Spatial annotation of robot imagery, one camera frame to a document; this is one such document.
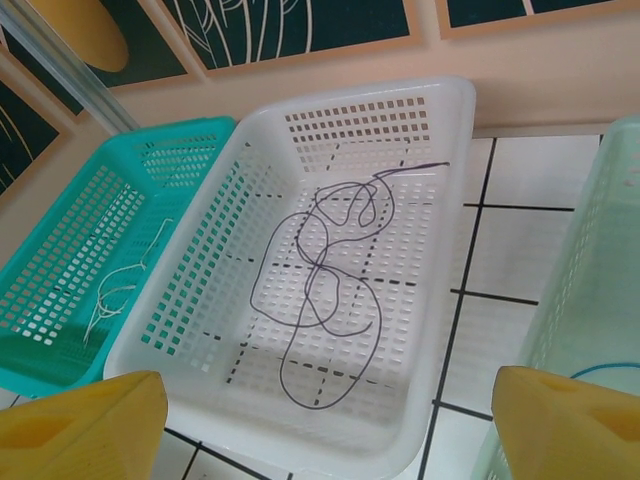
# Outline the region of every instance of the white string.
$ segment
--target white string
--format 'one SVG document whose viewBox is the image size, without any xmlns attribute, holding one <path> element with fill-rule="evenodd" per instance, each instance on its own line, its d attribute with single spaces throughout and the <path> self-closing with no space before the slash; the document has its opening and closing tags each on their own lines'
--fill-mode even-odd
<svg viewBox="0 0 640 480">
<path fill-rule="evenodd" d="M 147 266 L 145 265 L 144 261 L 147 255 L 149 255 L 149 252 L 151 252 L 151 249 L 155 246 L 156 242 L 158 241 L 158 239 L 160 238 L 160 235 L 162 235 L 162 232 L 164 231 L 166 225 L 168 223 L 173 222 L 172 218 L 165 218 L 164 221 L 162 222 L 162 225 L 160 226 L 160 229 L 158 230 L 158 233 L 156 233 L 155 238 L 151 241 L 151 243 L 149 244 L 149 246 L 147 247 L 147 249 L 145 250 L 145 252 L 142 254 L 142 257 L 140 257 L 140 261 L 138 263 L 134 263 L 133 265 L 128 265 L 126 267 L 121 267 L 121 268 L 117 268 L 116 270 L 114 270 L 113 272 L 107 274 L 102 281 L 100 282 L 100 285 L 98 285 L 98 299 L 96 301 L 96 305 L 95 307 L 93 307 L 93 313 L 91 314 L 91 318 L 89 319 L 89 325 L 87 325 L 87 330 L 84 333 L 84 346 L 87 346 L 87 343 L 89 342 L 89 336 L 91 335 L 91 331 L 95 328 L 95 326 L 100 323 L 100 321 L 105 320 L 107 318 L 111 318 L 111 317 L 115 317 L 116 315 L 120 315 L 124 309 L 127 306 L 127 301 L 124 302 L 124 304 L 122 304 L 121 307 L 115 309 L 115 310 L 111 310 L 109 307 L 107 307 L 104 304 L 105 299 L 109 296 L 109 295 L 113 295 L 114 293 L 118 293 L 118 292 L 124 292 L 124 291 L 129 291 L 129 290 L 134 290 L 136 288 L 136 285 L 125 285 L 122 287 L 114 287 L 111 290 L 109 290 L 106 293 L 101 293 L 102 292 L 102 288 L 104 287 L 104 284 L 107 282 L 107 280 L 109 278 L 111 278 L 112 276 L 114 276 L 117 273 L 121 273 L 121 272 L 126 272 L 127 270 L 133 270 L 135 268 L 141 268 L 142 271 L 147 269 Z"/>
</svg>

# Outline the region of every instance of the light green plastic basket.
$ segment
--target light green plastic basket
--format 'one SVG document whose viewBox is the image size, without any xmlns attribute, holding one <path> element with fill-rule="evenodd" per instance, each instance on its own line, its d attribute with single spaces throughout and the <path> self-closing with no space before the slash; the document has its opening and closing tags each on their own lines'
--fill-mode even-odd
<svg viewBox="0 0 640 480">
<path fill-rule="evenodd" d="M 518 364 L 571 376 L 595 365 L 640 362 L 639 249 L 635 116 L 614 123 L 605 136 Z M 580 380 L 640 395 L 638 369 L 602 369 Z M 511 478 L 492 427 L 472 479 Z"/>
<path fill-rule="evenodd" d="M 1 388 L 42 397 L 101 378 L 151 267 L 233 128 L 221 117 L 141 129 L 91 156 L 0 272 Z M 125 287 L 108 299 L 122 313 L 98 323 L 85 344 L 99 284 L 145 252 L 148 268 L 105 282 L 103 292 Z"/>
</svg>

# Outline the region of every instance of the yellow object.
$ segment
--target yellow object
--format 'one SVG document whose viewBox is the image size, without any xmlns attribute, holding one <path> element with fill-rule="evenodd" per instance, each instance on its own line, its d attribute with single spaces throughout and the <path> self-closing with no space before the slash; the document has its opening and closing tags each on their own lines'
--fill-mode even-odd
<svg viewBox="0 0 640 480">
<path fill-rule="evenodd" d="M 127 66 L 127 41 L 100 0 L 29 3 L 83 62 L 106 72 L 119 72 Z"/>
<path fill-rule="evenodd" d="M 514 480 L 640 479 L 640 397 L 503 367 L 492 410 Z"/>
<path fill-rule="evenodd" d="M 143 480 L 167 417 L 158 373 L 132 373 L 0 412 L 0 480 Z"/>
</svg>

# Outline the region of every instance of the black string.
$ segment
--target black string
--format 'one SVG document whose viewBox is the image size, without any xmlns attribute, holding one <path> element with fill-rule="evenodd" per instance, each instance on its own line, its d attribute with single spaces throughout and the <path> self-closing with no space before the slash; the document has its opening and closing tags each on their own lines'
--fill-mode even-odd
<svg viewBox="0 0 640 480">
<path fill-rule="evenodd" d="M 341 402 L 350 392 L 351 390 L 353 390 L 353 388 L 356 386 L 356 384 L 358 383 L 358 381 L 362 378 L 364 372 L 366 371 L 366 369 L 369 367 L 369 364 L 371 363 L 371 361 L 373 360 L 373 355 L 375 353 L 375 351 L 378 348 L 378 344 L 380 343 L 380 337 L 382 335 L 382 307 L 380 306 L 380 302 L 378 301 L 378 298 L 376 297 L 375 291 L 373 290 L 373 288 L 361 277 L 357 277 L 355 275 L 352 275 L 338 267 L 332 266 L 332 265 L 328 265 L 327 263 L 325 263 L 327 256 L 329 254 L 329 251 L 334 248 L 336 245 L 339 245 L 341 243 L 348 243 L 348 242 L 362 242 L 364 240 L 373 238 L 377 235 L 379 235 L 383 230 L 385 230 L 393 221 L 393 217 L 395 215 L 395 210 L 396 210 L 396 203 L 395 203 L 395 198 L 393 196 L 393 192 L 391 191 L 391 187 L 389 187 L 389 185 L 387 184 L 387 182 L 385 182 L 385 178 L 389 177 L 391 175 L 394 175 L 396 173 L 405 173 L 405 172 L 411 172 L 411 171 L 416 171 L 416 170 L 425 170 L 425 169 L 429 169 L 429 168 L 435 168 L 435 167 L 440 167 L 440 166 L 448 166 L 449 163 L 448 162 L 441 162 L 441 163 L 425 163 L 425 164 L 421 164 L 421 165 L 416 165 L 416 166 L 412 166 L 412 167 L 399 167 L 399 168 L 391 168 L 391 169 L 387 169 L 387 170 L 383 170 L 380 171 L 378 173 L 375 173 L 372 175 L 372 179 L 369 180 L 366 183 L 360 183 L 360 182 L 340 182 L 340 183 L 336 183 L 333 185 L 329 185 L 327 187 L 323 187 L 318 189 L 314 196 L 313 196 L 313 201 L 312 201 L 312 208 L 309 211 L 306 212 L 296 212 L 296 213 L 292 213 L 291 215 L 288 215 L 287 217 L 285 217 L 274 229 L 273 233 L 271 234 L 271 237 L 269 238 L 269 242 L 267 243 L 267 247 L 265 249 L 264 255 L 262 257 L 262 261 L 260 262 L 260 268 L 258 269 L 258 274 L 256 276 L 255 282 L 253 283 L 253 287 L 251 289 L 251 296 L 249 298 L 249 303 L 251 304 L 251 307 L 257 311 L 258 313 L 261 313 L 262 315 L 264 315 L 265 317 L 267 317 L 269 320 L 272 320 L 280 325 L 283 326 L 287 326 L 287 327 L 293 327 L 294 331 L 293 334 L 291 336 L 291 339 L 289 340 L 289 343 L 287 344 L 287 348 L 282 356 L 282 360 L 280 363 L 280 368 L 279 368 L 279 378 L 280 378 L 280 385 L 285 393 L 285 395 L 287 395 L 287 397 L 289 397 L 289 399 L 291 401 L 293 401 L 295 404 L 303 407 L 303 408 L 307 408 L 309 410 L 324 410 L 327 408 L 330 408 L 334 405 L 336 405 L 337 403 Z M 336 195 L 339 195 L 341 192 L 345 192 L 347 190 L 352 190 L 355 189 L 355 193 L 353 194 L 352 198 L 351 198 L 351 202 L 349 203 L 349 206 L 347 208 L 346 211 L 346 216 L 344 218 L 343 221 L 339 221 L 338 219 L 333 218 L 329 213 L 327 213 L 323 208 L 322 208 L 322 204 L 323 202 L 325 202 L 326 200 L 335 197 Z M 388 218 L 384 218 L 382 217 L 379 213 L 378 213 L 378 209 L 376 207 L 375 204 L 375 198 L 376 196 L 382 191 L 382 195 L 384 195 L 384 200 L 388 201 L 390 204 L 390 214 L 388 215 Z M 365 203 L 364 206 L 362 207 L 360 213 L 357 215 L 357 223 L 358 226 L 361 229 L 367 229 L 368 227 L 370 227 L 371 225 L 375 224 L 376 222 L 384 222 L 384 223 L 378 223 L 378 226 L 371 232 L 368 233 L 363 233 L 361 236 L 358 237 L 354 237 L 354 238 L 343 238 L 341 240 L 334 240 L 331 241 L 330 239 L 330 233 L 329 233 L 329 225 L 333 225 L 336 227 L 343 227 L 345 225 L 347 225 L 347 223 L 349 222 L 350 218 L 353 215 L 353 210 L 355 208 L 356 203 L 358 202 L 358 200 L 361 200 L 362 198 L 365 199 Z M 273 315 L 270 315 L 269 313 L 267 313 L 266 311 L 260 309 L 254 300 L 255 294 L 256 294 L 256 288 L 258 285 L 258 281 L 262 276 L 262 270 L 264 268 L 264 264 L 266 262 L 269 250 L 271 248 L 271 244 L 273 243 L 273 240 L 276 237 L 276 234 L 278 233 L 278 230 L 285 225 L 287 222 L 289 222 L 290 220 L 296 218 L 296 217 L 301 217 L 301 223 L 299 225 L 299 228 L 296 232 L 295 235 L 295 247 L 296 247 L 296 251 L 298 253 L 298 255 L 300 256 L 300 258 L 307 264 L 309 265 L 309 275 L 304 283 L 304 300 L 302 302 L 302 305 L 300 306 L 300 309 L 298 311 L 297 314 L 297 320 L 295 323 L 289 323 L 286 322 L 280 318 L 277 318 Z M 304 238 L 304 234 L 305 234 L 305 227 L 307 227 L 308 222 L 310 219 L 314 219 L 321 227 L 322 227 L 322 232 L 324 233 L 324 247 L 320 250 L 320 252 L 318 253 L 318 255 L 315 258 L 312 258 L 311 255 L 303 248 L 303 246 L 301 245 L 301 237 Z M 318 233 L 311 233 L 313 239 L 317 239 L 317 235 Z M 318 309 L 316 308 L 315 302 L 313 301 L 313 299 L 311 298 L 311 291 L 314 287 L 314 284 L 318 278 L 318 275 L 320 273 L 324 273 L 326 275 L 330 275 L 335 279 L 335 305 L 333 310 L 326 315 L 325 318 L 322 318 L 322 316 L 320 315 L 320 313 L 318 312 Z M 371 321 L 369 322 L 369 324 L 363 328 L 360 329 L 358 331 L 355 332 L 349 332 L 349 333 L 339 333 L 337 331 L 333 331 L 330 328 L 330 325 L 328 325 L 331 320 L 334 318 L 334 316 L 336 315 L 337 311 L 338 311 L 338 306 L 341 303 L 340 300 L 340 285 L 341 285 L 341 280 L 340 280 L 340 275 L 352 279 L 355 282 L 357 282 L 359 284 L 358 290 L 360 290 L 360 286 L 364 287 L 366 290 L 368 290 L 369 294 L 371 295 L 371 298 L 373 299 L 373 302 L 375 303 L 375 307 L 376 307 L 376 321 Z M 313 316 L 315 317 L 315 322 L 311 323 L 311 324 L 302 324 L 302 318 L 304 316 L 304 311 L 305 308 L 307 307 L 307 305 L 311 308 L 311 310 L 313 311 Z M 289 355 L 289 352 L 291 350 L 291 347 L 294 344 L 294 340 L 297 336 L 297 334 L 299 333 L 299 331 L 301 329 L 306 329 L 306 328 L 315 328 L 315 327 L 321 327 L 322 329 L 324 329 L 328 334 L 333 335 L 334 337 L 337 338 L 346 338 L 346 337 L 353 337 L 356 335 L 361 335 L 367 331 L 369 331 L 373 326 L 374 323 L 377 324 L 377 328 L 375 328 L 376 330 L 376 335 L 375 335 L 375 342 L 373 344 L 373 348 L 371 349 L 371 353 L 369 354 L 369 356 L 367 357 L 367 360 L 364 363 L 364 366 L 362 367 L 361 371 L 358 373 L 358 375 L 356 376 L 350 376 L 350 378 L 353 380 L 353 382 L 351 383 L 351 385 L 349 385 L 349 387 L 345 390 L 345 392 L 340 395 L 340 397 L 338 397 L 336 400 L 332 401 L 331 403 L 327 404 L 327 405 L 318 405 L 319 401 L 316 400 L 315 401 L 315 405 L 307 405 L 305 403 L 302 403 L 301 401 L 299 401 L 298 399 L 296 399 L 289 391 L 289 389 L 287 388 L 287 386 L 285 385 L 285 381 L 284 381 L 284 367 L 287 363 L 287 356 Z"/>
</svg>

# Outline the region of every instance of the black grout line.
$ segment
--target black grout line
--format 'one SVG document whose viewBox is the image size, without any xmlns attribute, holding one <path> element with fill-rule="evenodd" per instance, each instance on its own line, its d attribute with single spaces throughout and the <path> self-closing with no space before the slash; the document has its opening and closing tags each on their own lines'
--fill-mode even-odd
<svg viewBox="0 0 640 480">
<path fill-rule="evenodd" d="M 455 288 L 451 289 L 451 293 L 460 294 L 463 293 L 460 290 Z M 469 290 L 464 291 L 465 295 L 470 297 L 478 297 L 478 298 L 487 298 L 489 300 L 499 300 L 501 302 L 509 302 L 509 303 L 519 303 L 521 305 L 531 305 L 533 307 L 538 306 L 538 301 L 536 300 L 528 300 L 526 298 L 516 298 L 516 297 L 505 297 L 504 295 L 494 295 L 492 293 L 481 293 L 481 292 L 472 292 Z"/>
<path fill-rule="evenodd" d="M 191 467 L 193 467 L 193 462 L 196 460 L 196 455 L 198 455 L 198 447 L 196 447 L 196 449 L 193 451 L 193 455 L 191 455 L 191 459 L 187 464 L 187 468 L 184 471 L 184 475 L 182 475 L 182 480 L 187 480 L 187 477 L 189 476 L 189 472 L 191 471 Z"/>
<path fill-rule="evenodd" d="M 165 428 L 164 431 L 167 432 L 169 435 L 176 437 L 178 440 L 182 440 L 183 442 L 188 443 L 192 447 L 197 447 L 198 445 L 200 445 L 200 442 L 196 442 L 192 438 L 189 438 L 186 435 L 176 432 L 175 430 L 171 430 L 170 428 Z"/>
<path fill-rule="evenodd" d="M 468 415 L 470 417 L 480 418 L 482 420 L 487 420 L 488 422 L 493 422 L 493 417 L 491 415 L 486 414 L 486 413 L 477 412 L 475 410 L 471 410 L 469 408 L 460 407 L 458 405 L 453 405 L 453 404 L 447 403 L 447 402 L 436 402 L 434 400 L 433 403 L 435 405 L 438 405 L 438 407 L 440 407 L 440 408 L 445 408 L 447 410 L 452 410 L 454 412 L 463 413 L 463 414 Z"/>
<path fill-rule="evenodd" d="M 420 470 L 418 471 L 418 480 L 424 478 L 424 473 L 427 469 L 427 461 L 429 460 L 429 451 L 431 450 L 431 444 L 433 443 L 433 436 L 436 429 L 436 423 L 438 420 L 439 402 L 442 400 L 442 393 L 444 392 L 444 384 L 447 379 L 447 370 L 451 361 L 451 354 L 453 353 L 453 343 L 458 329 L 458 322 L 460 321 L 460 313 L 462 312 L 462 302 L 464 301 L 464 290 L 467 286 L 467 280 L 469 279 L 469 270 L 471 269 L 471 261 L 473 259 L 473 250 L 475 248 L 476 241 L 478 239 L 478 230 L 480 228 L 480 220 L 482 217 L 482 210 L 484 206 L 484 199 L 487 196 L 487 188 L 489 187 L 489 177 L 491 175 L 491 166 L 493 165 L 493 157 L 496 153 L 496 146 L 498 139 L 494 138 L 491 144 L 491 152 L 489 153 L 489 161 L 487 162 L 487 169 L 484 175 L 484 182 L 482 184 L 482 193 L 480 194 L 480 203 L 478 204 L 478 211 L 476 212 L 476 220 L 473 225 L 473 232 L 471 234 L 471 241 L 469 242 L 469 250 L 467 251 L 467 261 L 464 266 L 464 272 L 462 274 L 462 283 L 460 285 L 461 293 L 458 295 L 458 301 L 456 303 L 456 310 L 453 315 L 453 323 L 451 324 L 451 332 L 449 333 L 449 340 L 447 343 L 447 350 L 444 356 L 444 362 L 442 364 L 442 371 L 440 373 L 440 381 L 438 382 L 438 390 L 436 392 L 435 402 L 433 410 L 431 411 L 431 420 L 429 421 L 429 429 L 427 430 L 427 438 L 425 440 L 424 450 L 422 452 L 422 459 L 420 460 Z"/>
<path fill-rule="evenodd" d="M 224 455 L 222 455 L 221 453 L 216 452 L 215 450 L 211 450 L 209 447 L 206 447 L 204 445 L 200 445 L 200 451 L 204 452 L 204 453 L 208 453 L 209 455 L 211 455 L 212 457 L 217 458 L 218 460 L 231 465 L 232 467 L 237 468 L 238 470 L 240 470 L 243 473 L 246 473 L 247 475 L 252 476 L 253 478 L 257 478 L 258 480 L 271 480 L 269 477 L 262 475 L 261 473 L 256 472 L 255 470 L 252 470 L 249 467 L 246 467 L 244 465 L 242 465 L 239 462 L 236 462 L 235 460 L 232 460 Z"/>
<path fill-rule="evenodd" d="M 477 203 L 465 203 L 465 207 L 479 207 Z M 495 208 L 501 210 L 533 210 L 538 212 L 573 212 L 575 208 L 572 207 L 536 207 L 534 205 L 502 205 L 497 203 L 485 203 L 484 208 Z"/>
</svg>

